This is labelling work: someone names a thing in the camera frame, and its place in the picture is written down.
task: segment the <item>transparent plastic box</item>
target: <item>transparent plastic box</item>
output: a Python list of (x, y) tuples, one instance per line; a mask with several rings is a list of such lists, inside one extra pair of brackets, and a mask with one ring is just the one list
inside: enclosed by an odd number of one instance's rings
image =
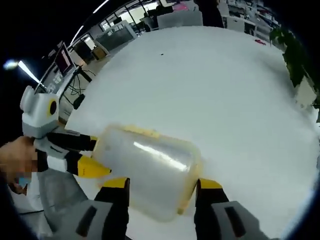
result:
[(160, 222), (183, 214), (202, 169), (192, 143), (133, 125), (109, 125), (93, 158), (114, 176), (130, 178), (130, 207)]

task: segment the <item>ceiling light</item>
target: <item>ceiling light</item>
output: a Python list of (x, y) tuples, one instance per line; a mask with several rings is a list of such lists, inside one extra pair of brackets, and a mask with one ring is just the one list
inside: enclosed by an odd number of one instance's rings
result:
[(69, 47), (74, 43), (76, 37), (78, 36), (78, 34), (80, 33), (80, 31), (81, 31), (81, 29), (82, 29), (83, 27), (84, 27), (84, 26), (82, 25), (82, 26), (79, 28), (79, 30), (76, 32), (76, 34), (74, 35), (72, 41), (70, 42)]
[(99, 10), (100, 8), (102, 8), (102, 6), (105, 5), (107, 2), (109, 2), (109, 0), (105, 0), (100, 6), (98, 6), (97, 9), (93, 11), (93, 14), (95, 14), (96, 12), (98, 12), (98, 10)]
[(18, 66), (29, 75), (30, 78), (35, 80), (37, 83), (40, 83), (39, 79), (29, 70), (29, 68), (25, 65), (23, 61), (19, 61)]
[(19, 63), (18, 61), (10, 59), (3, 64), (3, 68), (5, 70), (13, 70), (16, 67), (18, 67), (18, 63)]

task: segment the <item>computer screen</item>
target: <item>computer screen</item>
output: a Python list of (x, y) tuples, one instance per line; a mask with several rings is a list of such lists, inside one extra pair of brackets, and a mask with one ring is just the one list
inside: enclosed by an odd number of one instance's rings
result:
[(69, 70), (74, 67), (74, 63), (64, 43), (61, 45), (58, 53), (56, 54), (54, 62), (63, 76), (65, 76)]
[(113, 24), (116, 25), (122, 21), (121, 17), (118, 17), (116, 20), (113, 21)]

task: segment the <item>white tabletop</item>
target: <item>white tabletop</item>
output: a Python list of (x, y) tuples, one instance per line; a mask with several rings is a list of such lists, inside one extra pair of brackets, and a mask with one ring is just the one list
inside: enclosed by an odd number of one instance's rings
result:
[[(293, 92), (277, 48), (228, 29), (167, 28), (144, 33), (112, 58), (66, 127), (99, 136), (110, 123), (134, 124), (193, 142), (202, 176), (221, 183), (275, 238), (307, 196), (319, 153)], [(94, 180), (80, 185), (89, 198), (99, 191)], [(196, 239), (192, 215), (157, 223), (129, 214), (133, 239)]]

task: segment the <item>black cable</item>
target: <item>black cable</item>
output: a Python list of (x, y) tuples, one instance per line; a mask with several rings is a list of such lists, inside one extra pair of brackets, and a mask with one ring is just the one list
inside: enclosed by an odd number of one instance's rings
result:
[(28, 215), (28, 214), (37, 214), (37, 213), (41, 213), (44, 210), (39, 210), (39, 211), (28, 211), (28, 212), (24, 212), (24, 213), (19, 213), (21, 216), (22, 215)]
[(77, 94), (77, 93), (74, 93), (74, 92), (77, 91), (76, 88), (75, 88), (75, 78), (72, 79), (72, 86), (69, 85), (68, 88), (71, 89), (71, 95), (72, 96)]
[(81, 86), (80, 86), (80, 79), (79, 76), (77, 75), (76, 78), (78, 79), (78, 83), (79, 83), (79, 91), (80, 91), (80, 95), (81, 95)]
[(63, 96), (65, 97), (65, 99), (66, 99), (72, 106), (74, 106), (74, 105), (72, 104), (72, 102), (66, 97), (65, 94), (63, 94)]
[(90, 73), (92, 73), (94, 76), (96, 76), (92, 71), (90, 71), (90, 70), (83, 70), (84, 72), (90, 72)]
[(85, 88), (81, 88), (81, 89), (80, 89), (80, 88), (74, 88), (73, 90), (79, 92), (80, 90), (81, 90), (81, 91), (84, 91), (84, 90), (86, 90), (86, 89), (85, 89)]
[(68, 86), (68, 88), (71, 90), (71, 96), (74, 96), (74, 95), (79, 95), (79, 90), (76, 89), (75, 87), (72, 87), (72, 86)]

